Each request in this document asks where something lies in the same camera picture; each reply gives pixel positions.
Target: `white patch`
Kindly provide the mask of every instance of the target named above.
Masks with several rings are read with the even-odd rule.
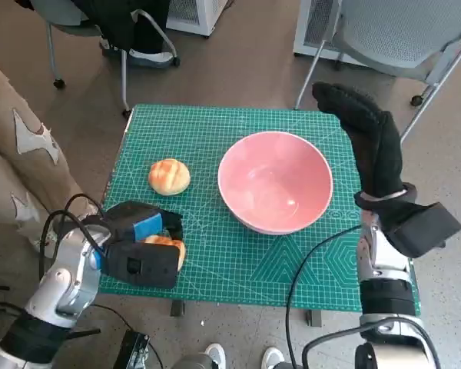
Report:
[[[14,194],[10,195],[12,200],[14,201],[15,205],[15,220],[16,221],[30,221],[34,219],[35,221],[39,222],[39,213],[38,209],[34,206],[34,203],[29,196],[29,193],[25,193],[25,203],[22,202],[18,197]]]
[[[12,109],[14,112],[15,121],[15,136],[17,138],[17,152],[25,154],[29,151],[34,151],[39,148],[44,148],[53,159],[55,165],[58,163],[58,149],[56,143],[51,137],[51,133],[43,126],[42,135],[37,135],[28,130],[24,121],[18,114],[17,110]]]

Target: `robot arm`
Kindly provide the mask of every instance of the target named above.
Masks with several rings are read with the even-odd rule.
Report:
[[[355,195],[363,209],[357,273],[360,326],[366,329],[355,331],[362,332],[366,343],[357,348],[356,369],[436,368],[439,360],[416,316],[411,259],[444,247],[461,224],[440,203],[414,203],[415,187],[400,179],[400,135],[388,111],[342,85],[318,82],[313,96],[322,112],[340,119],[352,143],[362,186]]]
[[[82,224],[104,254],[92,247],[80,228],[63,236],[55,263],[41,279],[25,311],[0,340],[0,369],[50,368],[77,319],[94,301],[101,272],[128,283],[154,286],[161,281],[152,281],[148,274],[136,273],[139,278],[133,278],[129,262],[152,269],[150,266],[160,264],[163,258],[165,266],[174,269],[171,280],[175,283],[179,250],[137,241],[162,228],[173,237],[182,237],[180,215],[129,201],[110,209],[103,218],[91,216]]]

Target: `chair wheel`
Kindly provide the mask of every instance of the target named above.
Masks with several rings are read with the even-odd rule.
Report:
[[[423,103],[423,97],[420,95],[413,96],[410,101],[410,105],[412,106],[421,106],[422,103]]]
[[[63,81],[62,79],[55,79],[53,85],[56,87],[57,90],[62,90],[63,88],[65,88],[65,81]]]
[[[121,114],[123,115],[123,118],[128,120],[130,118],[130,115],[131,115],[131,110],[123,110],[123,112]]]

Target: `green cutting mat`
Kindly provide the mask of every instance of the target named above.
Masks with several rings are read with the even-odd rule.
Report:
[[[258,131],[287,131],[315,144],[333,172],[333,200],[313,225],[287,236],[267,236],[244,227],[228,211],[217,186],[226,150]],[[176,158],[190,169],[191,185],[175,197],[153,192],[150,165]],[[170,290],[137,288],[113,278],[100,291],[183,300],[284,306],[290,283],[307,252],[324,238],[359,223],[353,203],[359,190],[348,137],[332,115],[317,111],[138,105],[125,132],[107,186],[104,207],[131,199],[184,216],[187,258]],[[359,311],[356,247],[359,233],[319,248],[296,289],[299,308]]]

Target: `shoe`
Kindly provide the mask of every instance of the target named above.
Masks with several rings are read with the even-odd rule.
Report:
[[[218,369],[225,369],[225,351],[219,344],[211,344],[205,350],[205,354],[218,364]]]
[[[170,52],[145,54],[131,49],[128,53],[128,62],[132,65],[151,68],[167,68],[173,64],[174,56]]]
[[[48,259],[53,258],[53,254],[55,253],[55,245],[56,245],[56,233],[53,230],[49,230],[46,234],[46,243],[45,243],[45,257]],[[41,243],[41,239],[35,240],[32,238],[28,238],[29,242],[31,243],[32,247],[38,252],[39,254],[39,244]]]
[[[261,369],[273,369],[275,365],[285,361],[284,354],[276,347],[269,347],[261,360]]]

